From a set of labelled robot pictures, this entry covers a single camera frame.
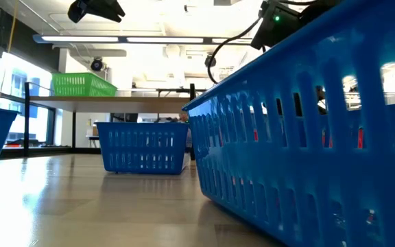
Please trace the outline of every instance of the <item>wooden floor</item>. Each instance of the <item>wooden floor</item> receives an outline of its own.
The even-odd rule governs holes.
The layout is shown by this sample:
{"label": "wooden floor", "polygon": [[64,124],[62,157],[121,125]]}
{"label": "wooden floor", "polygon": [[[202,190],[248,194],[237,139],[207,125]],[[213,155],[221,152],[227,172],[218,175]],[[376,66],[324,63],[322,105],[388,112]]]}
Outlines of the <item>wooden floor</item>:
{"label": "wooden floor", "polygon": [[0,161],[0,246],[281,246],[180,176],[104,171],[100,155]]}

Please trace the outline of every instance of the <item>black cable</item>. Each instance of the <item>black cable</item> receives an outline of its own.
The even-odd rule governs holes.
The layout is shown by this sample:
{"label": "black cable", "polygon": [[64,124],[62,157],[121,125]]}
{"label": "black cable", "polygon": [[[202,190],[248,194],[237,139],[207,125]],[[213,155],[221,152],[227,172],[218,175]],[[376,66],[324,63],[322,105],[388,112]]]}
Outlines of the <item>black cable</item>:
{"label": "black cable", "polygon": [[227,38],[224,42],[222,42],[219,46],[217,46],[216,50],[214,50],[213,55],[211,55],[210,61],[208,63],[208,66],[206,67],[206,70],[208,72],[208,76],[211,79],[211,81],[214,84],[218,84],[219,82],[216,82],[216,80],[214,79],[213,75],[211,75],[211,64],[214,61],[214,57],[216,56],[217,52],[226,44],[228,44],[229,42],[233,41],[233,40],[237,40],[238,38],[241,38],[243,36],[245,36],[249,31],[252,30],[252,28],[254,28],[255,25],[257,25],[257,23],[260,21],[261,18],[258,18],[255,22],[253,22],[253,24],[251,26],[249,26],[245,31],[243,31],[242,33],[240,33],[239,35],[236,35],[234,37],[231,38]]}
{"label": "black cable", "polygon": [[279,3],[286,3],[286,4],[290,4],[290,5],[299,5],[299,6],[307,6],[307,5],[311,5],[312,3],[317,2],[318,0],[314,0],[314,1],[308,1],[308,2],[295,2],[295,1],[286,1],[286,0],[282,0],[282,1],[278,1]]}

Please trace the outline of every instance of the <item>shelf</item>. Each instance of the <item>shelf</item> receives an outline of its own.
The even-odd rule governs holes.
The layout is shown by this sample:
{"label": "shelf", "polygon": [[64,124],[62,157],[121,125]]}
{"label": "shelf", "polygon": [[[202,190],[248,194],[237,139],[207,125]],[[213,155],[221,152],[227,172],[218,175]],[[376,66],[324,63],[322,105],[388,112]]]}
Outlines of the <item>shelf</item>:
{"label": "shelf", "polygon": [[30,101],[77,113],[181,113],[189,98],[31,96]]}

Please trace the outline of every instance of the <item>ceiling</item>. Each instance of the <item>ceiling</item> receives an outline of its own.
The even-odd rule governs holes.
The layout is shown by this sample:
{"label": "ceiling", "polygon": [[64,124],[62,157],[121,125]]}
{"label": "ceiling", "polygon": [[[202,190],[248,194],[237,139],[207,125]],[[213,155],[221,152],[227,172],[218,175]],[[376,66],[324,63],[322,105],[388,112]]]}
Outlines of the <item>ceiling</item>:
{"label": "ceiling", "polygon": [[[121,23],[87,15],[75,24],[67,16],[73,0],[19,1],[18,20],[39,34],[121,36],[230,37],[242,32],[256,19],[261,4],[261,0],[240,0],[227,6],[215,5],[216,0],[118,0],[126,13]],[[0,0],[0,8],[13,13],[15,2]],[[172,80],[171,77],[175,80],[181,73],[186,78],[208,82],[204,59],[215,46],[180,45],[180,53],[173,55],[165,52],[165,45],[79,44],[77,50],[73,45],[69,48],[73,50],[71,55],[84,64],[92,61],[92,53],[101,54],[111,49],[125,51],[126,56],[105,57],[104,61],[113,69],[126,66],[135,82],[153,81],[157,82],[153,87],[163,87],[163,81]],[[251,60],[259,54],[248,46],[224,47],[217,55],[213,70],[224,77],[238,69],[245,58]]]}

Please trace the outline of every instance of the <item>green plastic basket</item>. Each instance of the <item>green plastic basket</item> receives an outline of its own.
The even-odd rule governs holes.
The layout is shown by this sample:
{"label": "green plastic basket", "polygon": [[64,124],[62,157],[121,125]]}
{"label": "green plastic basket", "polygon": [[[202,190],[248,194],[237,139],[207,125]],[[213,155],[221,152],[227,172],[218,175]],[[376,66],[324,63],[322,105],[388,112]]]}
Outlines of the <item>green plastic basket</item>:
{"label": "green plastic basket", "polygon": [[92,73],[53,74],[55,96],[113,97],[117,87]]}

